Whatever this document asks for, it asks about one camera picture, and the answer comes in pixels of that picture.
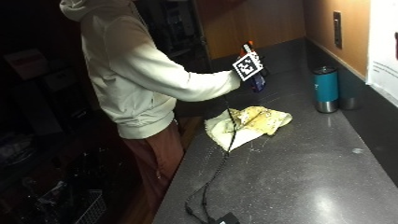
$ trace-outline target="light switch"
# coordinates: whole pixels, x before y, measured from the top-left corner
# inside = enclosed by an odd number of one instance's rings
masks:
[[[341,34],[341,12],[333,12],[333,27],[334,27],[334,45],[338,48],[344,48],[344,39]]]

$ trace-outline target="bottle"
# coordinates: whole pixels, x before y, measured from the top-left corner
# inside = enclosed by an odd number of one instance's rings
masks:
[[[337,69],[329,66],[313,70],[316,109],[332,113],[338,108]]]

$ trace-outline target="electrical cord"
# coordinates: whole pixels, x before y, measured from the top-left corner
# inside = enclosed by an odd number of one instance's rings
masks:
[[[265,56],[260,57],[260,62],[261,62],[261,64],[265,64]],[[269,70],[269,68],[266,66],[262,67],[262,70],[265,71],[265,74],[262,73],[262,71],[260,71],[258,73],[265,78],[266,76],[270,75],[270,70]]]
[[[234,133],[233,133],[233,138],[232,138],[232,142],[230,142],[230,145],[228,147],[228,150],[226,152],[224,153],[224,156],[222,156],[222,162],[214,172],[214,175],[212,177],[212,179],[200,187],[200,189],[197,189],[192,194],[191,196],[188,197],[187,201],[185,201],[185,211],[188,213],[188,215],[191,215],[192,217],[195,217],[201,224],[209,224],[209,223],[213,223],[216,220],[210,217],[209,215],[209,211],[208,211],[208,199],[207,199],[207,194],[208,194],[208,189],[210,187],[210,184],[212,182],[214,181],[214,179],[217,178],[218,174],[221,173],[222,171],[222,168],[225,166],[225,163],[229,159],[229,155],[230,155],[230,151],[232,151],[232,146],[233,146],[233,143],[236,141],[236,136],[237,136],[237,123],[236,123],[236,120],[233,118],[233,115],[232,115],[232,111],[230,111],[230,107],[229,107],[229,104],[228,104],[228,100],[226,100],[226,96],[224,95],[224,100],[225,100],[225,104],[226,104],[226,110],[228,110],[228,114],[232,118],[232,121],[233,121],[233,124],[234,124]],[[196,194],[201,191],[203,191],[203,194],[201,194],[201,206],[203,206],[203,210],[205,212],[205,215],[207,215],[207,221],[204,221],[196,214],[195,214],[195,211],[193,209],[191,208],[189,206],[189,201],[192,200],[192,198],[196,196]]]

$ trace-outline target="wooden cabinet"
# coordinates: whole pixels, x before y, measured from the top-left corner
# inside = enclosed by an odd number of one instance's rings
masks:
[[[238,54],[248,40],[262,48],[305,36],[301,1],[197,0],[196,6],[210,59]]]

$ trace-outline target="teal travel mug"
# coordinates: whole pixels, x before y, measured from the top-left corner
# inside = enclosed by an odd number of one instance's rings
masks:
[[[337,69],[328,66],[316,68],[313,80],[316,109],[321,113],[332,113],[338,108]]]

